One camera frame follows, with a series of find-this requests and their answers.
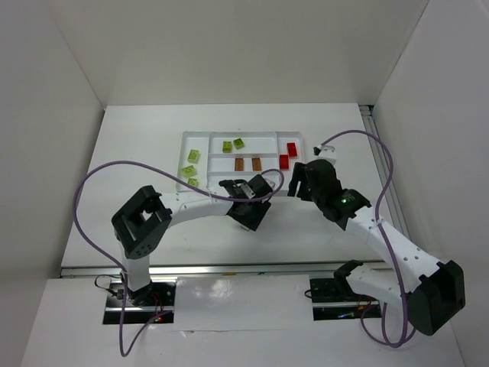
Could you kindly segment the brown lego plate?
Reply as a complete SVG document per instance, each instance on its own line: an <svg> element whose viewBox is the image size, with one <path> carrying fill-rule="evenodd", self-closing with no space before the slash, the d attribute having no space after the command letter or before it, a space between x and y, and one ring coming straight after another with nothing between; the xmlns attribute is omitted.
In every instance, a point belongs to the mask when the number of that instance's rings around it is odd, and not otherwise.
<svg viewBox="0 0 489 367"><path fill-rule="evenodd" d="M245 170L245 160L243 158L235 159L235 171L241 172Z"/></svg>
<svg viewBox="0 0 489 367"><path fill-rule="evenodd" d="M261 159L258 157L251 159L253 171L262 171Z"/></svg>

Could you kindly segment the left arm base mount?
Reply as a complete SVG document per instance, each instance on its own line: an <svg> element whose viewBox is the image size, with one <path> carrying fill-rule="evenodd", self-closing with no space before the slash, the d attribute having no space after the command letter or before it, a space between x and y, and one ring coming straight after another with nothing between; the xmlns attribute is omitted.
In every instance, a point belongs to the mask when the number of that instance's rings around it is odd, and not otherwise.
<svg viewBox="0 0 489 367"><path fill-rule="evenodd" d="M106 294L104 325L119 324L124 288L120 276L103 274L94 280L94 285ZM145 324L152 317L154 324L170 324L174 321L176 296L175 281L153 281L149 287L126 297L124 324Z"/></svg>

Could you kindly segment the red lego brick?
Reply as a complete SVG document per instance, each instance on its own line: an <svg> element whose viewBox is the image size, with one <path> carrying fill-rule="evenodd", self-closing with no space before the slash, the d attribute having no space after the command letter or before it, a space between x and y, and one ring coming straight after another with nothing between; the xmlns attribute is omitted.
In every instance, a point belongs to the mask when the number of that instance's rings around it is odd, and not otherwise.
<svg viewBox="0 0 489 367"><path fill-rule="evenodd" d="M279 168L282 171L288 171L290 169L290 158L288 154L281 154L279 156Z"/></svg>
<svg viewBox="0 0 489 367"><path fill-rule="evenodd" d="M290 158L297 158L299 156L296 144L294 142L287 143L287 153Z"/></svg>

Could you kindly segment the green square lego brick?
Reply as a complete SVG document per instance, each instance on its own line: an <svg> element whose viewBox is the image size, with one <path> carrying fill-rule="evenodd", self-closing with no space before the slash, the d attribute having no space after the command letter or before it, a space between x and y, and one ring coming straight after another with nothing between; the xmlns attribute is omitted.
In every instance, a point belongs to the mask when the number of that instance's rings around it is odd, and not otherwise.
<svg viewBox="0 0 489 367"><path fill-rule="evenodd" d="M233 141L233 145L235 146L236 149L242 149L245 147L245 143L242 141L241 138L236 138L234 141Z"/></svg>

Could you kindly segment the curved green lego brick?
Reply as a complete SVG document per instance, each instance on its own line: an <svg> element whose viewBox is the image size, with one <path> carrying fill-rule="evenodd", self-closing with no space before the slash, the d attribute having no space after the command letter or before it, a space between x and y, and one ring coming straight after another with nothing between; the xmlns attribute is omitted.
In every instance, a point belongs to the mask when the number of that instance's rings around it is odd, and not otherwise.
<svg viewBox="0 0 489 367"><path fill-rule="evenodd" d="M194 177L197 175L196 167L194 165L183 167L181 173L184 177Z"/></svg>

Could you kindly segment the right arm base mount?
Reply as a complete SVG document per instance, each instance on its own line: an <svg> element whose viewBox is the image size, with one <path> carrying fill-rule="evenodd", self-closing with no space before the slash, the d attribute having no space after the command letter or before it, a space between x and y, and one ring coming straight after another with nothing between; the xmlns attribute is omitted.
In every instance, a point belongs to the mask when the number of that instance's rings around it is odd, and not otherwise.
<svg viewBox="0 0 489 367"><path fill-rule="evenodd" d="M334 278L312 278L304 296L312 301L313 319L353 320L360 319L367 310L366 318L381 318L378 300L363 294L345 293Z"/></svg>

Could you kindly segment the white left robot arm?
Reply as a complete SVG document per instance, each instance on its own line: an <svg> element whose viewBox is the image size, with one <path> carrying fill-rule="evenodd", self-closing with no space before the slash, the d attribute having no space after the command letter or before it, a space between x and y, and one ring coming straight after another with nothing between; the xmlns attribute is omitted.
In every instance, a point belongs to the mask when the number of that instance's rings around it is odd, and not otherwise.
<svg viewBox="0 0 489 367"><path fill-rule="evenodd" d="M115 237L124 255L123 280L134 305L143 305L157 293L149 273L150 254L168 229L195 219L228 216L255 231L271 207L269 196L275 183L257 174L248 181L222 180L219 187L228 194L223 200L214 192L163 195L151 185L145 186L112 217Z"/></svg>

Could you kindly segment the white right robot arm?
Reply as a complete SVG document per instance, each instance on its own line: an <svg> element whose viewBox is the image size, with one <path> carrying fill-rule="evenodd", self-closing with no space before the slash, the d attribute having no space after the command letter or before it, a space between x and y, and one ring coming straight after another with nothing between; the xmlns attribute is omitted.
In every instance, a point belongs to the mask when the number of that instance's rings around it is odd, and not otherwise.
<svg viewBox="0 0 489 367"><path fill-rule="evenodd" d="M325 158L294 165L288 196L312 201L327 220L368 245L400 276L392 281L362 261L349 261L335 277L346 291L396 307L415 330L434 335L465 307L459 264L423 251L384 218L357 190L346 189Z"/></svg>

